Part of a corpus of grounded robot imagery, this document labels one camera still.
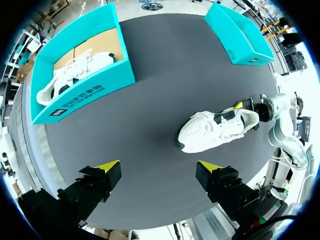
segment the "black logo label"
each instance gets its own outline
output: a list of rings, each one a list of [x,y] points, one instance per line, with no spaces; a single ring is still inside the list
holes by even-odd
[[[60,116],[61,114],[64,114],[68,109],[57,109],[53,113],[50,114],[50,116]]]

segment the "black cable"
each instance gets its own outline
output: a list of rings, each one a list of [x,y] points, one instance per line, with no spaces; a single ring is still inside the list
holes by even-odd
[[[285,215],[285,216],[278,216],[278,217],[274,217],[274,218],[271,218],[269,219],[268,221],[266,221],[265,223],[259,225],[259,226],[256,226],[252,229],[252,231],[248,232],[247,234],[245,234],[243,236],[243,239],[247,239],[249,238],[250,236],[252,236],[253,234],[256,234],[257,232],[259,232],[260,230],[272,225],[272,224],[275,224],[279,221],[283,221],[283,220],[286,220],[286,219],[292,219],[292,220],[296,220],[298,217],[295,216],[295,215]]]
[[[176,224],[176,223],[173,224],[173,228],[174,228],[174,233],[175,233],[175,235],[176,235],[176,238],[177,238],[178,240],[181,240],[180,235],[179,235],[179,230],[178,230],[178,227],[177,227],[177,224]]]

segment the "dark gray mat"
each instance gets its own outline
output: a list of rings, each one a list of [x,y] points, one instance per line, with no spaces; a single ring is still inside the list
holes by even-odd
[[[137,83],[46,126],[67,184],[78,170],[121,161],[122,179],[89,217],[105,229],[144,229],[195,216],[212,203],[195,178],[196,162],[231,165],[249,181],[274,148],[261,124],[244,138],[196,154],[176,135],[196,112],[220,112],[250,95],[276,94],[268,66],[232,65],[203,16],[159,14],[120,23]]]

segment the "white sneaker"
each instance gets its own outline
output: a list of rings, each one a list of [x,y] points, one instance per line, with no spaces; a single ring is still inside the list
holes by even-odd
[[[58,95],[72,87],[79,80],[115,62],[113,53],[104,51],[90,56],[90,51],[71,59],[63,68],[53,72],[52,80],[36,95],[36,101],[48,106]]]
[[[259,115],[233,107],[221,113],[197,112],[182,127],[178,141],[185,153],[199,153],[232,140],[240,139],[259,123]]]

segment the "yellow triangle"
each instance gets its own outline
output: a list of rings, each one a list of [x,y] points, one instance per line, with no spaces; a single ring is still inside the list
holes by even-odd
[[[244,107],[244,103],[240,101],[234,106],[234,109],[242,109],[243,107]]]
[[[198,163],[201,163],[206,169],[210,171],[210,173],[212,173],[213,170],[224,168],[223,166],[214,165],[212,163],[201,161],[201,160],[199,160]]]
[[[102,164],[102,165],[99,165],[99,166],[95,166],[94,168],[102,169],[105,172],[108,172],[117,162],[120,162],[120,161],[119,160],[115,160],[115,161],[108,162],[108,163],[105,163],[105,164]]]

